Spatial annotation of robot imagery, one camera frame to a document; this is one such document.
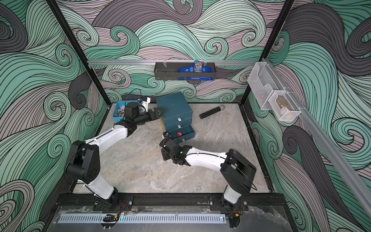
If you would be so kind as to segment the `teal drawer cabinet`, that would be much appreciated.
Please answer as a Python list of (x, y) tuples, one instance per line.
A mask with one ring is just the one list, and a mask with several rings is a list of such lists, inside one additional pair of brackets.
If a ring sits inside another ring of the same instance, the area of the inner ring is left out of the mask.
[(195, 137), (191, 126), (193, 111), (181, 92), (158, 97), (156, 103), (158, 108), (164, 110), (161, 122), (175, 143), (179, 144)]

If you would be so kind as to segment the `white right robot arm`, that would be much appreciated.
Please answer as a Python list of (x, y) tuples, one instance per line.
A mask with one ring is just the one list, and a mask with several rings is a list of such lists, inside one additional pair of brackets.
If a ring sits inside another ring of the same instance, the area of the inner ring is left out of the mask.
[(220, 172), (227, 182), (222, 198), (225, 203), (234, 205), (241, 196), (256, 188), (253, 184), (256, 167), (235, 149), (216, 153), (192, 146), (181, 146), (167, 131), (163, 133), (159, 146), (165, 161), (172, 160), (179, 166), (200, 166)]

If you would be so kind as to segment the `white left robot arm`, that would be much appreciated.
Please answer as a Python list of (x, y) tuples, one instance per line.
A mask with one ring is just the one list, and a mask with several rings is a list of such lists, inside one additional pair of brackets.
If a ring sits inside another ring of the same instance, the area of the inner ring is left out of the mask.
[(115, 143), (132, 135), (139, 125), (158, 120), (165, 111), (130, 102), (124, 108), (124, 117), (108, 131), (88, 139), (75, 141), (70, 147), (64, 174), (83, 184), (95, 196), (108, 200), (115, 191), (100, 174), (100, 156)]

